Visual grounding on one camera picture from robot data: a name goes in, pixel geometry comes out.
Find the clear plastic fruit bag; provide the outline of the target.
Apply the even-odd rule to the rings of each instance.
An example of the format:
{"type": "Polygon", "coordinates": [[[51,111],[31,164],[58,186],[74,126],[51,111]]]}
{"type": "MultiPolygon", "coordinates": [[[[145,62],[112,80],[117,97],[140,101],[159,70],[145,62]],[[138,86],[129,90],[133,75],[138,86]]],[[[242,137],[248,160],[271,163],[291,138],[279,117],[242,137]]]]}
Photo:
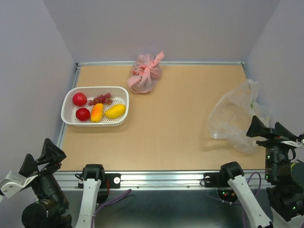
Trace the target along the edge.
{"type": "Polygon", "coordinates": [[[259,83],[248,79],[235,89],[223,95],[208,117],[208,130],[213,139],[227,140],[236,150],[254,153],[261,137],[249,138],[246,133],[252,117],[257,116],[269,126],[270,110],[257,103],[259,83]]]}

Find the red fruit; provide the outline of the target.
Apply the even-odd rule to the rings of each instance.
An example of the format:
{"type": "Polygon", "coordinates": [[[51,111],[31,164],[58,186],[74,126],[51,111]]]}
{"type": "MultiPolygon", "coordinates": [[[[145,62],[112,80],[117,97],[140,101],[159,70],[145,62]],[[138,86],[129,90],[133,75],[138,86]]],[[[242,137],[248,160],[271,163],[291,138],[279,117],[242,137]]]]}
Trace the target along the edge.
{"type": "Polygon", "coordinates": [[[74,96],[72,98],[72,102],[74,105],[76,105],[78,107],[82,107],[82,106],[86,105],[87,97],[83,93],[76,93],[76,94],[74,94],[74,96]]]}

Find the orange fruit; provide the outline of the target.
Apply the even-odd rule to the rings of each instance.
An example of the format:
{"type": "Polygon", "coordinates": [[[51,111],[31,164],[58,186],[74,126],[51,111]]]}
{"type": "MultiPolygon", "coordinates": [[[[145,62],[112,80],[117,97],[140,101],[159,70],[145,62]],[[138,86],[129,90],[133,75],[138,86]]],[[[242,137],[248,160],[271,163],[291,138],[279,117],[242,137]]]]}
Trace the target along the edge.
{"type": "Polygon", "coordinates": [[[103,104],[98,103],[95,104],[92,111],[91,111],[91,122],[97,123],[99,122],[103,117],[103,104]]]}

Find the red grape bunch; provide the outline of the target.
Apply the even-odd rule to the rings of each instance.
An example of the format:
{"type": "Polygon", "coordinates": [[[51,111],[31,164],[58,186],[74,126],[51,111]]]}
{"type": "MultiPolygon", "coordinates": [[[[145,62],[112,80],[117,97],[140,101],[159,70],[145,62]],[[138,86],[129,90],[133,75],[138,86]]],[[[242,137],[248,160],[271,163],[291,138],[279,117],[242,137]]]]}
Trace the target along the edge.
{"type": "Polygon", "coordinates": [[[112,98],[113,96],[110,93],[99,95],[93,98],[93,100],[89,100],[88,105],[89,106],[93,106],[96,104],[110,105],[112,103],[112,98]]]}

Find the yellow fruit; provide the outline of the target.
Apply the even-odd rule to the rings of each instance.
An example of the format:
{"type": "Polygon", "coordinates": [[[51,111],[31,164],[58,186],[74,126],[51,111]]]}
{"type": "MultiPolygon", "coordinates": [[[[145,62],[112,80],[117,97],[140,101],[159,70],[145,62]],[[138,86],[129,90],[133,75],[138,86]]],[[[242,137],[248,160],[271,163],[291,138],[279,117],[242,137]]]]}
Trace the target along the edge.
{"type": "Polygon", "coordinates": [[[115,119],[123,115],[126,111],[126,106],[123,104],[113,105],[110,109],[108,109],[104,114],[109,119],[115,119]]]}

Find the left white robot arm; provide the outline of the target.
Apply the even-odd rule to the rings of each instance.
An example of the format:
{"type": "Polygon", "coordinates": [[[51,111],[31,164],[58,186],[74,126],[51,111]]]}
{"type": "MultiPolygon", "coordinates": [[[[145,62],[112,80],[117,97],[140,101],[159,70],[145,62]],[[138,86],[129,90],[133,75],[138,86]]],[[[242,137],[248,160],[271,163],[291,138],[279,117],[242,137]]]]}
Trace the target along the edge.
{"type": "MultiPolygon", "coordinates": [[[[41,156],[34,159],[27,154],[19,174],[33,180],[26,184],[32,188],[37,201],[27,206],[21,216],[26,228],[70,228],[72,216],[65,215],[69,202],[54,177],[60,169],[65,153],[49,138],[44,140],[41,156]]],[[[99,188],[105,184],[105,171],[101,164],[88,164],[83,168],[80,180],[83,182],[83,197],[76,226],[94,227],[93,217],[99,188]]]]}

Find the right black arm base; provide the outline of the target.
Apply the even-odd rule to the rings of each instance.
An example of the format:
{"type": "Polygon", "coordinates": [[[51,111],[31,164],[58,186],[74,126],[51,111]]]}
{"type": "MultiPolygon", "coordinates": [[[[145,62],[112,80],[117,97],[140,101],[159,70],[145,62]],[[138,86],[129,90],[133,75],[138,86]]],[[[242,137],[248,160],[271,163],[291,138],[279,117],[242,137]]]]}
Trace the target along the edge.
{"type": "Polygon", "coordinates": [[[229,205],[237,205],[237,195],[229,186],[228,182],[221,177],[219,172],[206,172],[199,183],[206,188],[216,188],[218,198],[211,197],[212,199],[219,200],[222,203],[229,205]]]}

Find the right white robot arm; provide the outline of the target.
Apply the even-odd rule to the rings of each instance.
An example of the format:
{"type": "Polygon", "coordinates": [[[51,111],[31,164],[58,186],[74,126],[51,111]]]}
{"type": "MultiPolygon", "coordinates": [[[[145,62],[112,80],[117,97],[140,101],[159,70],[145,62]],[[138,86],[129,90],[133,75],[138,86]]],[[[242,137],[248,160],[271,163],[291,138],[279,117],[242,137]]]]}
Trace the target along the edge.
{"type": "Polygon", "coordinates": [[[257,141],[265,148],[265,180],[272,185],[267,196],[273,218],[261,208],[245,174],[237,162],[221,166],[219,181],[230,186],[236,193],[253,228],[302,228],[304,226],[304,163],[289,159],[295,157],[296,148],[304,145],[303,134],[296,136],[277,122],[274,128],[266,127],[253,116],[246,133],[248,137],[263,137],[257,141]]]}

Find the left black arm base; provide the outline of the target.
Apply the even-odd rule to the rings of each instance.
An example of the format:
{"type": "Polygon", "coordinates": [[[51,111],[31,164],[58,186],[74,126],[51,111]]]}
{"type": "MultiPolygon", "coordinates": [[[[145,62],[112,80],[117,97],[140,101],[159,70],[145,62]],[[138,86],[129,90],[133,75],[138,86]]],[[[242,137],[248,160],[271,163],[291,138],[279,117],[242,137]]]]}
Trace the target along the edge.
{"type": "Polygon", "coordinates": [[[119,189],[121,175],[119,173],[105,173],[104,181],[99,187],[97,195],[97,204],[104,203],[110,194],[110,189],[119,189]]]}

